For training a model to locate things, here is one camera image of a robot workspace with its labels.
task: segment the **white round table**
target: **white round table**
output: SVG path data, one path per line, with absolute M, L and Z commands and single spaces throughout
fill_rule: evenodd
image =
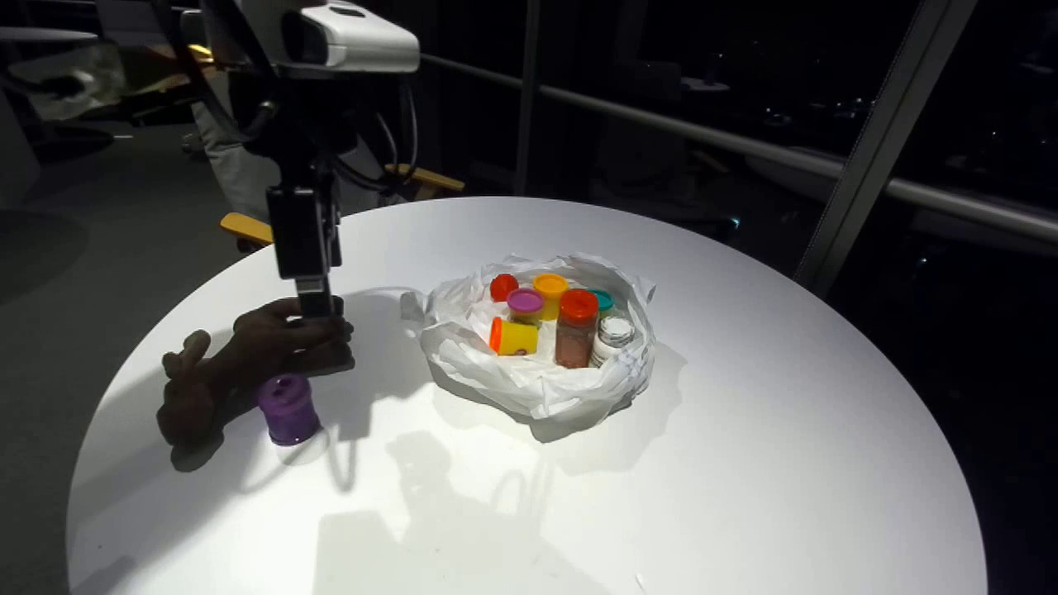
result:
M 530 197 L 340 224 L 358 370 L 325 431 L 256 408 L 197 472 L 156 431 L 159 358 L 293 294 L 256 250 L 185 297 L 110 382 L 70 494 L 70 588 L 226 595 L 984 595 L 961 470 L 899 370 L 789 278 L 663 220 Z M 406 294 L 506 254 L 598 254 L 658 284 L 658 366 L 606 423 L 534 438 L 439 390 Z

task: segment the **clear plastic bag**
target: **clear plastic bag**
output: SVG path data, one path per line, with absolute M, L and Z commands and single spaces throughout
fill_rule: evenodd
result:
M 586 288 L 606 288 L 618 297 L 620 318 L 633 323 L 633 341 L 611 346 L 596 366 L 564 370 L 551 362 L 551 323 L 541 323 L 541 351 L 532 358 L 496 358 L 487 326 L 506 315 L 489 300 L 496 273 L 530 282 L 538 272 L 560 272 Z M 648 323 L 650 284 L 630 268 L 615 268 L 600 258 L 549 258 L 487 265 L 471 278 L 439 284 L 429 300 L 429 326 L 418 343 L 437 382 L 446 390 L 496 403 L 498 408 L 532 419 L 587 425 L 606 419 L 620 400 L 639 392 L 650 376 L 653 331 Z

